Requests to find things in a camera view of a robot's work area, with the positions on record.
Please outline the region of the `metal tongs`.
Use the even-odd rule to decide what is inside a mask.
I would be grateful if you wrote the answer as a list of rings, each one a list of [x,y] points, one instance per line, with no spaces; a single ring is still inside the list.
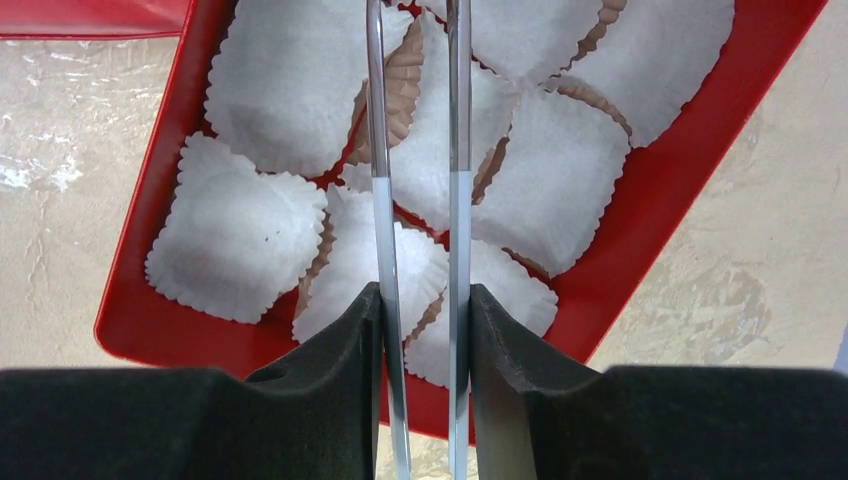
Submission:
[[[382,6],[380,1],[368,1],[365,4],[368,65],[366,107],[392,448],[399,478],[408,479],[411,476],[411,455],[388,147]],[[448,441],[451,475],[455,479],[464,479],[467,476],[471,391],[471,3],[469,0],[450,1],[447,12],[450,146]]]

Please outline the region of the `red chocolate box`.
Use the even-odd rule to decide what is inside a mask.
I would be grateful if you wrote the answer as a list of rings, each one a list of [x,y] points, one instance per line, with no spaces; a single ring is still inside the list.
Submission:
[[[95,337],[110,354],[155,366],[216,366],[245,377],[295,347],[296,291],[256,325],[167,300],[144,262],[169,213],[186,136],[207,132],[203,104],[232,1],[193,1],[126,221]],[[546,340],[587,361],[823,9],[820,1],[740,1],[720,59],[671,128],[632,151],[589,249],[551,280],[558,313]]]

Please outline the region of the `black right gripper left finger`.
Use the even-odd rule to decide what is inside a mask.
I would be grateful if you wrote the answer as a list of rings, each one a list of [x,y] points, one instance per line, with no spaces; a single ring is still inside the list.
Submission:
[[[371,479],[383,315],[368,284],[243,380],[216,368],[5,369],[5,479]]]

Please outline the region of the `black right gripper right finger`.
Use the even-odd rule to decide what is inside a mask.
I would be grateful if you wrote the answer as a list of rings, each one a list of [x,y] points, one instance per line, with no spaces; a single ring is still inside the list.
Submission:
[[[827,369],[598,372],[471,289],[483,479],[843,479],[847,378]]]

